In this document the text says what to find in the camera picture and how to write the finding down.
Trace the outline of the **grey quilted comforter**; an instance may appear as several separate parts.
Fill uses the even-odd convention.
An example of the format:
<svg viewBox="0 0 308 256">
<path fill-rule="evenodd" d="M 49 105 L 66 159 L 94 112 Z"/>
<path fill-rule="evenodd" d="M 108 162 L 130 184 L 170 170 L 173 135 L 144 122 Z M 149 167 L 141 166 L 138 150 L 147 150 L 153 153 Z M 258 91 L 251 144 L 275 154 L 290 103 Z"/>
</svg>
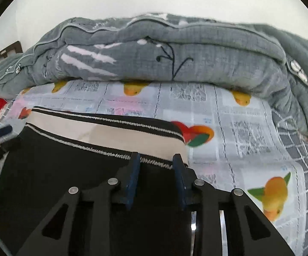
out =
<svg viewBox="0 0 308 256">
<path fill-rule="evenodd" d="M 74 17 L 0 62 L 0 98 L 67 78 L 211 83 L 265 100 L 308 135 L 308 40 L 269 25 Z"/>
</svg>

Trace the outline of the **black pants with white stripe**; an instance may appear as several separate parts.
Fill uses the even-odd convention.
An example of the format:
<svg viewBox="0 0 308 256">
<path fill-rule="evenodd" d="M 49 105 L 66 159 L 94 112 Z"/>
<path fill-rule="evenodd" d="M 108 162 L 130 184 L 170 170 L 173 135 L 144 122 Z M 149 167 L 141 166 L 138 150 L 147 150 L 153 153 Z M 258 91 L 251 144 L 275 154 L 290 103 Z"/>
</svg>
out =
<svg viewBox="0 0 308 256">
<path fill-rule="evenodd" d="M 71 187 L 98 187 L 139 153 L 133 207 L 113 207 L 113 255 L 189 255 L 191 216 L 179 208 L 172 159 L 181 130 L 144 117 L 33 108 L 0 173 L 0 239 L 16 255 Z"/>
</svg>

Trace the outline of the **fruit print grey bedsheet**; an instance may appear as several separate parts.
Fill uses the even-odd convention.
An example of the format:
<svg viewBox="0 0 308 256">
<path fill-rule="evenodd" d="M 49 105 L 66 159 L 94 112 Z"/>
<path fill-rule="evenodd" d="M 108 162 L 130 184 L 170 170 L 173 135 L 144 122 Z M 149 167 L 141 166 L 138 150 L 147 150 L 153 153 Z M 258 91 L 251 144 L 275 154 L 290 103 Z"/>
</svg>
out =
<svg viewBox="0 0 308 256">
<path fill-rule="evenodd" d="M 264 100 L 204 83 L 74 80 L 22 91 L 0 111 L 0 127 L 19 134 L 36 106 L 175 121 L 197 175 L 216 188 L 244 189 L 294 253 L 308 254 L 308 140 Z M 277 209 L 259 199 L 273 178 L 288 190 Z"/>
</svg>

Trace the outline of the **dark wooden headboard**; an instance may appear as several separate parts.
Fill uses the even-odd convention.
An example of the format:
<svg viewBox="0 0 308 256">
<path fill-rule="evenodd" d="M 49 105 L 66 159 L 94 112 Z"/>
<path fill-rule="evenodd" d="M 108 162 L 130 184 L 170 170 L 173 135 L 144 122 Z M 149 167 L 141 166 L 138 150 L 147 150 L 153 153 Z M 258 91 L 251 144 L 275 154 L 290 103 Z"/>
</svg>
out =
<svg viewBox="0 0 308 256">
<path fill-rule="evenodd" d="M 22 53 L 22 46 L 20 41 L 16 41 L 0 51 L 0 62 L 14 54 L 19 53 Z"/>
</svg>

